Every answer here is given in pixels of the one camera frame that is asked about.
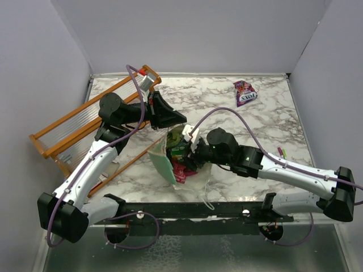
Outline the green snack packet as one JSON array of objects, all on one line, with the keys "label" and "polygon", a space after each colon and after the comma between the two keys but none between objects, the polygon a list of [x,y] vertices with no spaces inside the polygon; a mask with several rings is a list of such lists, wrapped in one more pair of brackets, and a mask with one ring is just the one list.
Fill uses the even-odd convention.
[{"label": "green snack packet", "polygon": [[176,126],[167,133],[166,154],[170,160],[182,161],[190,151],[190,143],[182,135],[184,126]]}]

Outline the green paper gift bag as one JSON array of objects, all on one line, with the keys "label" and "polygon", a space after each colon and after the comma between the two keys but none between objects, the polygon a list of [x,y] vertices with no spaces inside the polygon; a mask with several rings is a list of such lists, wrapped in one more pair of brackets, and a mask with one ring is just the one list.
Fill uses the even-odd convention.
[{"label": "green paper gift bag", "polygon": [[186,160],[182,158],[187,151],[187,143],[183,141],[183,129],[184,125],[168,129],[147,153],[156,171],[174,189],[193,191],[208,209],[214,210],[206,193],[212,175],[212,165],[210,163],[202,163],[196,167],[186,165]]}]

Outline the pink purple snack packet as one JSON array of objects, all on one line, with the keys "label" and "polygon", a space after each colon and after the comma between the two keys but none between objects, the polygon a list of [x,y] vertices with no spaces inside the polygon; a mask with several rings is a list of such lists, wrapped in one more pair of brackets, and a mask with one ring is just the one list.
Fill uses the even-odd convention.
[{"label": "pink purple snack packet", "polygon": [[252,84],[243,80],[233,83],[235,89],[236,105],[241,107],[257,99],[258,94]]}]

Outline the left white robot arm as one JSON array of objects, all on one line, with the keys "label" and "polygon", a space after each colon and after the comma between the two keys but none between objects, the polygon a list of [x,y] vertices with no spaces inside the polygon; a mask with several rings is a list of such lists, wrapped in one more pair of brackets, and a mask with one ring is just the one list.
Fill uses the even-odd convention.
[{"label": "left white robot arm", "polygon": [[144,121],[153,129],[164,129],[187,122],[186,116],[169,106],[158,91],[146,101],[127,104],[116,93],[107,93],[99,102],[102,119],[95,140],[74,172],[52,194],[43,193],[37,200],[40,224],[47,235],[55,234],[76,243],[89,226],[109,219],[117,224],[124,220],[125,209],[114,196],[94,203],[85,200],[100,175],[120,155],[131,135],[138,131],[126,125]]}]

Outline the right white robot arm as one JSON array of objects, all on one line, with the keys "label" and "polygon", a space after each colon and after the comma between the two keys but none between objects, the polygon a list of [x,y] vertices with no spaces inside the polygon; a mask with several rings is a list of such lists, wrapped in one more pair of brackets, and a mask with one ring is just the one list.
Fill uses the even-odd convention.
[{"label": "right white robot arm", "polygon": [[265,196],[260,214],[268,222],[279,216],[305,212],[322,213],[340,222],[353,220],[356,189],[349,168],[339,167],[334,171],[294,163],[262,148],[240,145],[220,127],[202,139],[198,129],[186,126],[182,136],[190,144],[188,158],[197,166],[225,165],[238,176],[274,180],[300,188],[297,193]]}]

